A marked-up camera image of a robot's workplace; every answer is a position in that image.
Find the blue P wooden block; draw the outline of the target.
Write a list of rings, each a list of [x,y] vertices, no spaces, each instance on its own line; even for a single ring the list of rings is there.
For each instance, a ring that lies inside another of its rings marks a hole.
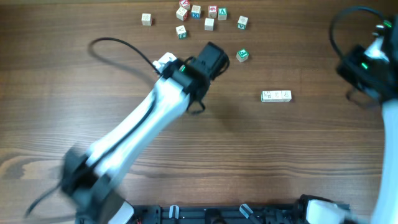
[[[272,91],[272,101],[273,102],[282,102],[282,92],[281,91]]]

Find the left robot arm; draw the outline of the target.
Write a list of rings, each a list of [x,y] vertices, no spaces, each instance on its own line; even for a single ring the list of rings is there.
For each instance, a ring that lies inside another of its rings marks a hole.
[[[62,192],[76,205],[76,223],[132,223],[134,207],[118,186],[134,161],[171,122],[202,103],[211,82],[230,61],[208,42],[197,57],[171,53],[150,63],[159,79],[140,105],[83,154],[71,147],[64,157]]]

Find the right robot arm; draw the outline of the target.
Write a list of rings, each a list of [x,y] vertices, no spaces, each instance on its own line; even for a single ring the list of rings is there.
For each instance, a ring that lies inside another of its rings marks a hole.
[[[335,25],[355,11],[374,14],[381,23],[369,47],[357,45],[343,54],[334,39]],[[353,87],[346,98],[350,100],[354,92],[360,91],[381,109],[384,154],[378,198],[370,222],[397,223],[397,16],[386,17],[368,7],[346,8],[332,19],[328,35],[340,58],[336,72]]]

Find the wooden picture block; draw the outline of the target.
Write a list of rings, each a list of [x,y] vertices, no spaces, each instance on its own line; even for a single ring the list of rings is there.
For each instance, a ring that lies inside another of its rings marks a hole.
[[[263,103],[271,102],[272,100],[273,100],[272,91],[262,91],[261,101]]]

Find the blue edged wooden block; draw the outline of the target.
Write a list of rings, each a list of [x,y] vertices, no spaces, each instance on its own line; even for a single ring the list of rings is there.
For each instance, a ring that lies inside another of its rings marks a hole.
[[[282,90],[281,95],[283,102],[290,102],[292,100],[292,92],[290,90]]]

